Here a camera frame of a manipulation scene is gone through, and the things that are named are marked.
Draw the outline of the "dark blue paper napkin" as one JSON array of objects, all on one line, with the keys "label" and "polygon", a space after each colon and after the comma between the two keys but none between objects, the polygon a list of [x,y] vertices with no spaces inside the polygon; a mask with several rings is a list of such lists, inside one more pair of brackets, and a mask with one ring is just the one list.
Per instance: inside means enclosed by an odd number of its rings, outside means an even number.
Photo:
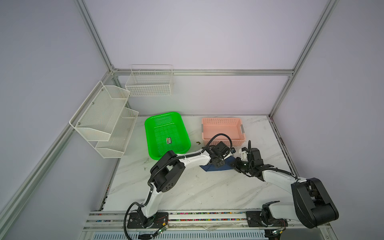
[{"label": "dark blue paper napkin", "polygon": [[217,172],[217,171],[227,171],[227,170],[232,170],[233,163],[236,161],[235,158],[227,158],[224,160],[224,165],[221,167],[215,167],[213,164],[201,166],[201,168],[205,172]]}]

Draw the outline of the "green plastic basket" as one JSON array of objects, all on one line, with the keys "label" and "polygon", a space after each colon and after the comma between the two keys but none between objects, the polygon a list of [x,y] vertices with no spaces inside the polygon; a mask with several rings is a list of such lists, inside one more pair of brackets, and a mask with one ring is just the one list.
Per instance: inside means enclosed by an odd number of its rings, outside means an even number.
[{"label": "green plastic basket", "polygon": [[[148,153],[153,160],[160,160],[168,151],[185,154],[191,148],[182,116],[177,112],[149,117],[145,121],[145,131]],[[167,144],[167,138],[172,139],[171,144]]]}]

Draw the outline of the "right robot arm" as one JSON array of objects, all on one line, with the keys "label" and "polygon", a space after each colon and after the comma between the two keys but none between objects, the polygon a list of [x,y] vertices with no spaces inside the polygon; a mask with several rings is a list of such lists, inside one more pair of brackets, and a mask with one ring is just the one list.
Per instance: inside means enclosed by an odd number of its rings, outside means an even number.
[{"label": "right robot arm", "polygon": [[256,148],[242,148],[242,156],[237,157],[231,167],[249,178],[258,178],[291,194],[291,203],[271,201],[263,204],[260,219],[264,226],[271,226],[279,220],[290,220],[312,229],[339,218],[339,211],[319,179],[299,178],[288,171],[265,164]]}]

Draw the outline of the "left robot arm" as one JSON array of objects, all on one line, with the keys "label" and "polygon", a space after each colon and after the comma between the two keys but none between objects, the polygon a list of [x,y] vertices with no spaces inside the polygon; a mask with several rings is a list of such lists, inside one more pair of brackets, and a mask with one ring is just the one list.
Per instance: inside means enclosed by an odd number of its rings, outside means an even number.
[{"label": "left robot arm", "polygon": [[148,180],[150,192],[139,212],[146,219],[153,217],[158,212],[163,194],[176,185],[185,170],[200,166],[223,167],[226,164],[225,160],[235,152],[235,148],[228,147],[224,142],[205,146],[189,154],[166,152],[150,170],[151,176]]}]

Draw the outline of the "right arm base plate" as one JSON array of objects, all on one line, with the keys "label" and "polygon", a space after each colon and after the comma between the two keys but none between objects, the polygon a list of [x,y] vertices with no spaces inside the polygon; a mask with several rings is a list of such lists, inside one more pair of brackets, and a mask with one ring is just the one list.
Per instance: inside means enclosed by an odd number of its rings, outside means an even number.
[{"label": "right arm base plate", "polygon": [[246,219],[249,227],[282,227],[285,228],[288,225],[285,219],[276,219],[272,217],[272,214],[265,210],[261,211],[247,211]]}]

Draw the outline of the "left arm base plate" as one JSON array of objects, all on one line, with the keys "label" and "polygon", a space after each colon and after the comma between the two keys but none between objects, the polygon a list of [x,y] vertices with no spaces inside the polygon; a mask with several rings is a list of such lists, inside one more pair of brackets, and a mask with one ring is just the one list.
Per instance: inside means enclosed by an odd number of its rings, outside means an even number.
[{"label": "left arm base plate", "polygon": [[157,212],[154,216],[146,218],[143,214],[133,212],[129,215],[126,226],[127,229],[159,229],[166,225],[169,214]]}]

